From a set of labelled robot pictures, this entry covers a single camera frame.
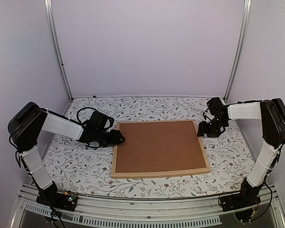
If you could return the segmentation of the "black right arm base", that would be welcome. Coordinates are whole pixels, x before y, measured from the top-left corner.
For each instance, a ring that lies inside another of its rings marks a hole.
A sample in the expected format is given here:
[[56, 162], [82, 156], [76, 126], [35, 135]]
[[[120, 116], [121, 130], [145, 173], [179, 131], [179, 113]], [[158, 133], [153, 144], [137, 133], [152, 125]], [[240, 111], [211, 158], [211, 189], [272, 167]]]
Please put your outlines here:
[[248, 183], [247, 178], [244, 178], [239, 193], [220, 196], [218, 203], [224, 212], [256, 205], [261, 202], [259, 192], [263, 185], [264, 183], [261, 183], [253, 187]]

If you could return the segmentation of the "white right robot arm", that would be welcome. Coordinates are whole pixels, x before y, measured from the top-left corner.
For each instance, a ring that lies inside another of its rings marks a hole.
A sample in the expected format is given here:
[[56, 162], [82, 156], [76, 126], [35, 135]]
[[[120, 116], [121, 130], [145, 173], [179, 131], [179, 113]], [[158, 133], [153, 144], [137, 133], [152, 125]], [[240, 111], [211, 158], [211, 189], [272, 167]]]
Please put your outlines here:
[[230, 120], [261, 121], [263, 145], [246, 182], [252, 188], [262, 185], [285, 145], [285, 104], [282, 99], [223, 104], [220, 98], [214, 97], [207, 102], [203, 117], [205, 120], [198, 124], [198, 137], [219, 137]]

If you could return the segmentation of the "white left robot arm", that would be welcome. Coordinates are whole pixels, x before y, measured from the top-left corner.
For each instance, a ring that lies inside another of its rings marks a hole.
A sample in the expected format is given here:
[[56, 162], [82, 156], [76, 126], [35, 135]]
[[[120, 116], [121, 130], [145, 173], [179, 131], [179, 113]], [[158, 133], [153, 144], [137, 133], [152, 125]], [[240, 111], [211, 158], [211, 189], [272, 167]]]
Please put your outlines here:
[[85, 121], [69, 119], [34, 102], [28, 102], [9, 122], [10, 144], [16, 148], [17, 160], [24, 164], [27, 173], [36, 185], [44, 190], [42, 198], [50, 205], [57, 206], [61, 197], [51, 186], [49, 176], [40, 157], [37, 143], [41, 132], [68, 137], [86, 144], [97, 143], [99, 148], [119, 145], [125, 142], [121, 131], [113, 130], [114, 118], [92, 109], [91, 117]]

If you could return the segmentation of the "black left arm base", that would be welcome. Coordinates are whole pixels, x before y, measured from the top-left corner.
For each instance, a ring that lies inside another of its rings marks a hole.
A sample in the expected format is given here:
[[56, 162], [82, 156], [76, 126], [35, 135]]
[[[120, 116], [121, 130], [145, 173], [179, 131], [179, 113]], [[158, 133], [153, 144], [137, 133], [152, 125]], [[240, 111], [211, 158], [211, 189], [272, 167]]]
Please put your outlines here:
[[39, 194], [36, 199], [37, 203], [55, 209], [75, 211], [78, 201], [77, 193], [72, 192], [70, 190], [59, 192], [55, 182], [52, 182], [46, 189], [42, 189], [38, 185], [36, 186], [39, 191]]

